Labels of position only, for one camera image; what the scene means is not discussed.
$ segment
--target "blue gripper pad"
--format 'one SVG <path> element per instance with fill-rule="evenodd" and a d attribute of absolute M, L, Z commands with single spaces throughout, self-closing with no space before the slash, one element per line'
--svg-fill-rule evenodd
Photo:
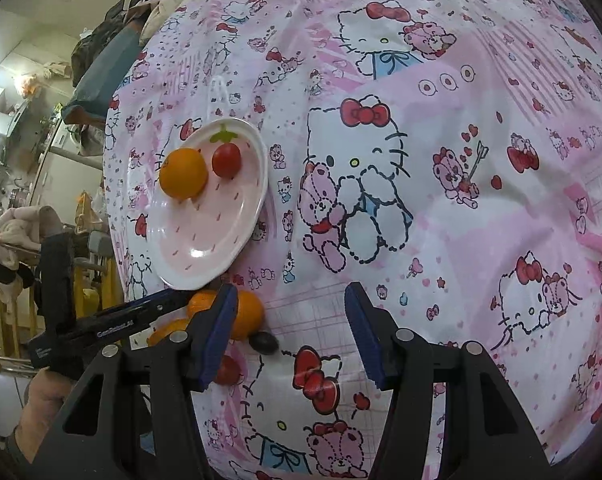
<path fill-rule="evenodd" d="M 216 377 L 230 339 L 238 308 L 238 294 L 234 285 L 222 285 L 212 306 L 192 317 L 187 331 L 193 339 L 201 391 Z"/>
<path fill-rule="evenodd" d="M 392 389 L 401 372 L 401 359 L 393 348 L 392 334 L 397 326 L 391 314 L 373 307 L 359 282 L 345 289 L 345 314 L 367 378 L 379 390 Z"/>

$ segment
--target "human hand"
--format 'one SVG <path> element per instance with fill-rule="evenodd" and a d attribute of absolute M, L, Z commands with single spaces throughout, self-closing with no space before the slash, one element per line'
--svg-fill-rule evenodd
<path fill-rule="evenodd" d="M 40 370 L 28 387 L 28 402 L 14 437 L 25 459 L 32 463 L 52 421 L 75 382 L 48 368 Z"/>

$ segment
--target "metal rod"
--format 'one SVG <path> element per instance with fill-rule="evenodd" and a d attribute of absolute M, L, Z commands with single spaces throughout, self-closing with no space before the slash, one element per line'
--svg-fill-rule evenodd
<path fill-rule="evenodd" d="M 38 370 L 28 370 L 26 368 L 12 368 L 9 366 L 2 366 L 2 372 L 8 372 L 15 375 L 23 375 L 26 377 L 34 377 L 37 374 Z"/>
<path fill-rule="evenodd" d="M 30 359 L 21 359 L 19 357 L 4 357 L 3 355 L 0 355 L 0 361 L 7 361 L 9 363 L 22 364 L 26 368 L 30 368 L 31 370 L 34 370 L 34 368 L 32 367 L 32 364 L 30 362 Z"/>

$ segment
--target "metal screw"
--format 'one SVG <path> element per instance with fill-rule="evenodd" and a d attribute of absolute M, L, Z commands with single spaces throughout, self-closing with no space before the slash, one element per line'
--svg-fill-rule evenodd
<path fill-rule="evenodd" d="M 465 349 L 472 355 L 481 355 L 481 352 L 483 352 L 483 347 L 476 341 L 468 341 L 465 345 Z"/>
<path fill-rule="evenodd" d="M 173 343 L 182 343 L 188 338 L 188 333 L 185 330 L 175 330 L 170 335 L 170 341 Z"/>
<path fill-rule="evenodd" d="M 119 351 L 118 346 L 108 345 L 108 346 L 104 346 L 104 348 L 102 349 L 102 355 L 104 357 L 114 357 L 118 351 Z"/>
<path fill-rule="evenodd" d="M 400 328 L 396 331 L 396 338 L 399 341 L 412 341 L 414 339 L 414 332 L 409 328 Z"/>

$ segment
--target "white plate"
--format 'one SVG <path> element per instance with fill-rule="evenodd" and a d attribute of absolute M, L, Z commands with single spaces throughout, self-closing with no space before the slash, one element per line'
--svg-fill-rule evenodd
<path fill-rule="evenodd" d="M 221 146 L 224 125 L 238 137 L 241 170 L 218 177 L 212 154 Z M 156 183 L 148 212 L 148 244 L 153 269 L 170 287 L 196 290 L 225 272 L 254 230 L 268 189 L 267 150 L 257 129 L 237 119 L 219 119 L 195 131 L 181 145 L 201 150 L 208 180 L 195 200 L 179 203 Z"/>

